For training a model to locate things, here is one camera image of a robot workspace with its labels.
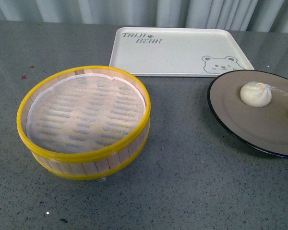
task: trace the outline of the round plate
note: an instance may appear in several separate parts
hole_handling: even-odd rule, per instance
[[[240,98],[250,81],[269,85],[271,102],[251,107]],[[273,155],[288,157],[288,79],[255,70],[237,70],[215,78],[208,89],[209,107],[219,123],[244,143]]]

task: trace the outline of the gray countertop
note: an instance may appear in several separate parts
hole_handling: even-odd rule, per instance
[[[212,78],[141,77],[152,102],[148,142],[105,180],[63,179],[34,159],[16,129],[21,100],[54,73],[108,65],[120,27],[0,22],[0,230],[288,230],[288,159],[217,122]],[[288,34],[231,34],[256,70],[288,78]]]

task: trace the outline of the white curtain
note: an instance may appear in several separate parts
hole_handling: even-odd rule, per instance
[[[288,33],[288,0],[0,0],[0,20]]]

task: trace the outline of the yellow rim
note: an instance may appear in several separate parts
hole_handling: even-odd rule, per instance
[[[125,75],[128,75],[129,77],[131,77],[133,80],[135,80],[144,90],[145,93],[145,97],[146,97],[146,111],[145,114],[143,116],[143,119],[141,120],[140,124],[129,134],[127,135],[125,138],[119,140],[118,142],[114,143],[113,145],[110,145],[106,148],[103,149],[99,149],[96,151],[91,151],[91,152],[86,152],[86,153],[73,153],[73,154],[65,154],[65,153],[59,153],[59,152],[53,152],[53,151],[49,151],[46,149],[43,149],[39,146],[37,146],[36,144],[34,144],[32,141],[29,140],[29,138],[26,136],[26,134],[24,133],[23,129],[22,129],[22,125],[21,125],[21,116],[24,110],[24,106],[26,105],[27,101],[30,99],[30,97],[32,96],[32,94],[38,90],[42,85],[46,84],[47,82],[49,82],[50,80],[57,78],[58,76],[67,74],[69,72],[74,72],[74,71],[78,71],[78,70],[83,70],[83,69],[108,69],[108,70],[113,70],[116,72],[120,72],[123,73]],[[45,80],[43,80],[42,82],[40,82],[38,85],[36,85],[23,99],[23,101],[21,102],[18,112],[17,112],[17,118],[16,118],[16,123],[17,123],[17,130],[19,133],[19,136],[21,138],[21,140],[24,142],[24,144],[31,150],[33,151],[35,154],[45,158],[45,159],[49,159],[52,161],[57,161],[57,162],[63,162],[63,163],[85,163],[85,162],[91,162],[91,161],[97,161],[103,158],[106,158],[112,154],[115,154],[119,151],[121,151],[122,149],[126,148],[128,145],[130,145],[134,140],[137,139],[137,137],[141,134],[141,132],[144,130],[148,120],[149,120],[149,116],[150,116],[150,110],[151,110],[151,102],[150,102],[150,97],[149,94],[147,92],[147,89],[145,88],[145,86],[142,84],[142,82],[137,79],[135,76],[133,76],[132,74],[123,71],[121,69],[118,68],[113,68],[113,67],[108,67],[108,66],[82,66],[82,67],[76,67],[76,68],[72,68],[72,69],[67,69],[64,70],[62,72],[56,73],[48,78],[46,78]]]
[[[148,126],[148,132],[147,132],[147,135],[145,137],[145,140],[144,142],[142,143],[142,145],[139,147],[139,149],[131,156],[129,157],[125,162],[123,162],[122,164],[120,164],[119,166],[113,168],[113,169],[110,169],[110,170],[107,170],[105,172],[99,172],[99,173],[96,173],[96,174],[91,174],[91,175],[68,175],[68,174],[63,174],[63,173],[60,173],[60,172],[57,172],[57,171],[54,171],[48,167],[46,167],[43,162],[40,161],[40,159],[38,159],[37,157],[35,157],[34,155],[34,158],[41,164],[43,165],[48,171],[50,171],[51,173],[59,176],[59,177],[63,177],[65,179],[71,179],[71,180],[77,180],[77,181],[84,181],[84,180],[93,180],[93,179],[99,179],[99,178],[103,178],[103,177],[106,177],[106,176],[109,176],[113,173],[116,173],[117,171],[125,168],[128,164],[130,164],[140,153],[141,151],[143,150],[146,142],[147,142],[147,139],[148,139],[148,133],[149,133],[149,126]]]

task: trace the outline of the white bun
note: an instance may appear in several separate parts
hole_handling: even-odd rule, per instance
[[[252,81],[241,88],[240,97],[249,106],[264,107],[270,103],[272,94],[266,84]]]

